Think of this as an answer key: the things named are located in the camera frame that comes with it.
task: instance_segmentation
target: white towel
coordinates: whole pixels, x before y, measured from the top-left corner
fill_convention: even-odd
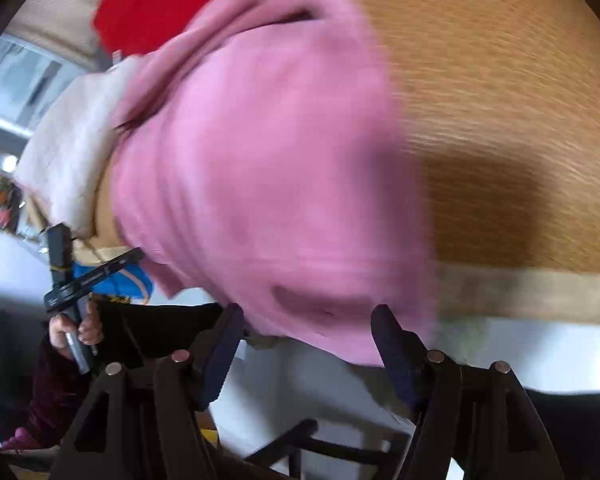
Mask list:
[[[94,235],[95,193],[118,138],[109,118],[140,59],[131,56],[107,72],[76,78],[24,149],[14,179],[51,225]]]

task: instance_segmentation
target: light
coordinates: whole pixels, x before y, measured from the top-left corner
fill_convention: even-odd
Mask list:
[[[15,155],[7,155],[2,160],[2,170],[5,173],[13,173],[13,170],[16,169],[16,164],[18,163],[18,157]]]

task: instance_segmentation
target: maroon sleeve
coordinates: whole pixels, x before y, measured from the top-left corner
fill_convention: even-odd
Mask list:
[[[18,428],[14,437],[3,443],[3,449],[59,444],[87,396],[90,379],[89,374],[80,375],[77,365],[51,346],[46,334],[40,344],[29,420],[24,428]]]

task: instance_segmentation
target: pink cloth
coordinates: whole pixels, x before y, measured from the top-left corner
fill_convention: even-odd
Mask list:
[[[213,0],[145,58],[112,204],[168,294],[353,363],[381,364],[376,304],[426,338],[419,171],[376,44],[354,0]]]

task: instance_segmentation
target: silver bolt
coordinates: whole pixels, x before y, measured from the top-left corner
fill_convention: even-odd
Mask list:
[[[441,363],[445,360],[445,355],[440,350],[429,350],[427,352],[427,359],[431,363]]]
[[[171,360],[174,363],[183,363],[187,359],[189,359],[189,351],[187,350],[176,350],[171,354]]]
[[[501,374],[508,374],[511,371],[511,366],[506,361],[496,361],[496,370]]]
[[[104,369],[104,372],[107,375],[115,375],[122,370],[122,365],[120,363],[109,363],[107,367]]]

